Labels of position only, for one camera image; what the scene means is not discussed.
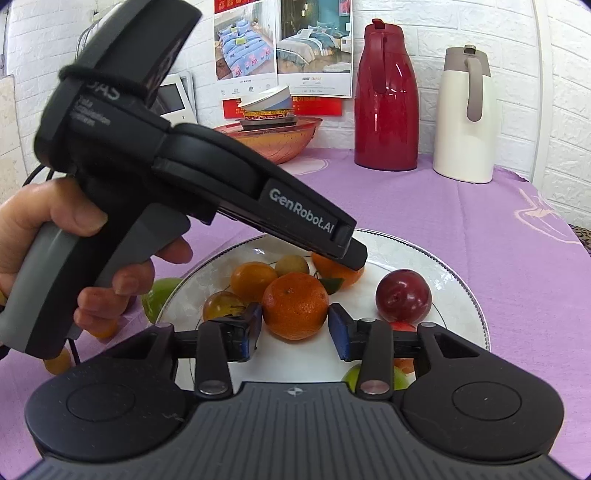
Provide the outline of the person's left hand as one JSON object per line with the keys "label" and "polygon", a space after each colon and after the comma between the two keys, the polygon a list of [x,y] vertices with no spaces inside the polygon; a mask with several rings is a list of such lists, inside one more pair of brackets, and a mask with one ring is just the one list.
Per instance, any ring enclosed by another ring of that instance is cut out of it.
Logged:
{"label": "person's left hand", "polygon": [[[53,222],[81,237],[96,234],[107,215],[95,206],[72,178],[21,188],[1,205],[1,292],[9,297],[24,257],[39,228]],[[128,265],[117,271],[108,288],[89,287],[77,298],[74,323],[88,331],[102,320],[117,319],[133,296],[146,294],[155,278],[153,263]]]}

